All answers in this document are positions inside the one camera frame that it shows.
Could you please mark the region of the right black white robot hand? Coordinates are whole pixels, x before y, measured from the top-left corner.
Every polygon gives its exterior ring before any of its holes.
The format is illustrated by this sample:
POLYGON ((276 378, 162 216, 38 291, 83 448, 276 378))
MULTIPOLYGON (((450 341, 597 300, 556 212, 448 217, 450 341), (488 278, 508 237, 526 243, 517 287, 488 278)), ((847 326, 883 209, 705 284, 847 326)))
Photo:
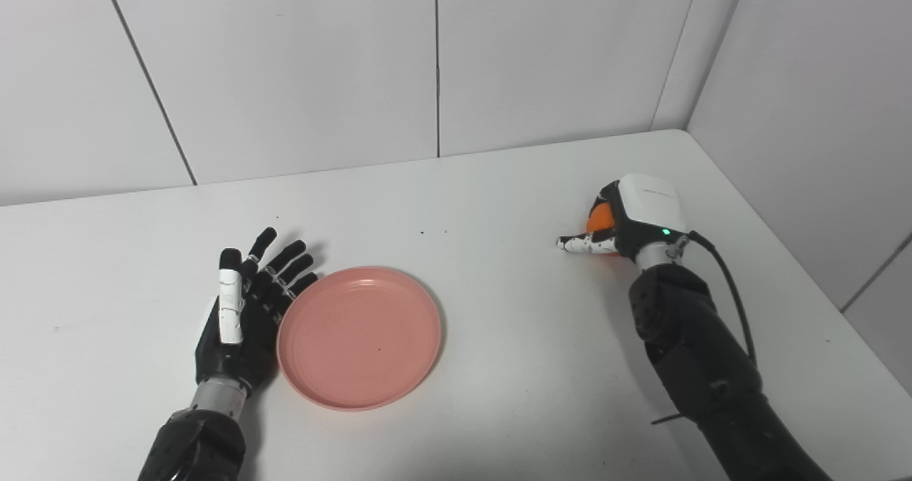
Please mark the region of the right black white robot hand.
POLYGON ((630 173, 603 186, 584 233, 562 235, 560 250, 628 258, 641 270, 680 264, 690 228, 670 182, 630 173))

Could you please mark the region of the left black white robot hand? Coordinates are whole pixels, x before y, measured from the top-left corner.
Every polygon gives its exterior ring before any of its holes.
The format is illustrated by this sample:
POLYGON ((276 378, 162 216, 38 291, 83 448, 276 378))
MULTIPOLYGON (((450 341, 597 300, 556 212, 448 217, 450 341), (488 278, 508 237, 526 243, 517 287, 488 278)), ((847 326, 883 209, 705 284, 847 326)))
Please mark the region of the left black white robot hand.
POLYGON ((252 395, 274 370, 279 326, 294 300, 318 279, 312 270, 315 258, 300 239, 261 266, 276 237, 276 230, 267 227, 245 256, 234 248, 219 255, 219 273, 228 274, 238 288, 241 341, 222 339, 219 304, 214 303, 195 349, 196 383, 232 379, 252 395))

